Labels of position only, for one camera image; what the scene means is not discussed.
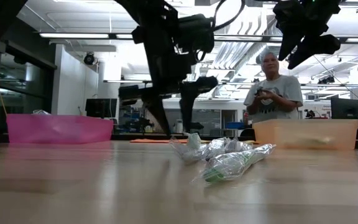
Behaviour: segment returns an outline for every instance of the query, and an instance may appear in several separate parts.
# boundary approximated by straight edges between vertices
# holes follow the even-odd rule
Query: translucent plastic container
[[[256,140],[278,148],[354,149],[356,119],[273,119],[253,124]]]
[[[110,141],[113,121],[74,115],[9,114],[10,143],[85,144]]]

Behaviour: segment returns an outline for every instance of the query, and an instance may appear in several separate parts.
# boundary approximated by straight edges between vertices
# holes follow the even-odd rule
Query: table surface
[[[0,223],[358,223],[358,151],[276,149],[210,186],[203,166],[168,144],[1,144]]]

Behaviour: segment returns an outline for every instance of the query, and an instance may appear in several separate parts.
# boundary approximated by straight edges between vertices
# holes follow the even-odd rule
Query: crumpled plastic wrap
[[[182,144],[177,139],[171,138],[170,144],[176,154],[185,164],[192,164],[196,161],[210,160],[213,157],[228,152],[242,152],[252,149],[251,144],[230,140],[229,138],[214,139],[208,144],[202,144],[197,133],[188,134],[187,144]]]
[[[225,153],[243,152],[246,150],[251,150],[252,146],[252,144],[247,144],[239,141],[237,138],[234,138],[226,144],[226,146],[224,147],[224,151]]]
[[[271,154],[276,145],[266,144],[243,152],[231,152],[211,158],[198,178],[209,183],[236,180],[256,162]]]
[[[225,154],[225,146],[230,141],[229,138],[213,139],[209,144],[201,145],[202,159],[210,160],[211,158]]]
[[[187,144],[182,144],[177,139],[171,138],[170,145],[179,158],[188,165],[202,160],[203,153],[200,149],[201,139],[198,134],[185,134],[188,136]]]
[[[44,110],[34,110],[32,112],[33,114],[42,114],[42,115],[50,115],[50,113],[44,111]]]

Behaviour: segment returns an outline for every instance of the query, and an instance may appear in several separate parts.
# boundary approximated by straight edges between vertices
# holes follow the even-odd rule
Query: person
[[[253,123],[269,119],[298,119],[298,107],[303,106],[299,81],[280,75],[276,56],[268,52],[262,57],[266,79],[251,87],[244,101]]]

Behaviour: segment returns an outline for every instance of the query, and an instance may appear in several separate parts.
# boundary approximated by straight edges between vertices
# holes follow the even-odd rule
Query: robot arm
[[[147,55],[153,87],[121,87],[119,97],[124,105],[141,99],[162,129],[170,135],[162,100],[180,93],[180,109],[185,131],[190,132],[191,114],[196,97],[218,85],[215,77],[200,77],[196,82],[183,82],[191,73],[191,66],[202,61],[214,47],[214,31],[233,22],[245,8],[241,0],[238,13],[229,21],[217,26],[216,12],[226,1],[218,3],[215,16],[202,14],[178,18],[178,12],[164,0],[116,0],[138,23],[132,32],[136,44],[143,43]],[[279,60],[290,56],[289,69],[314,54],[333,54],[340,42],[332,35],[324,35],[327,21],[340,10],[342,0],[288,0],[279,1],[273,11],[277,28],[283,33]]]

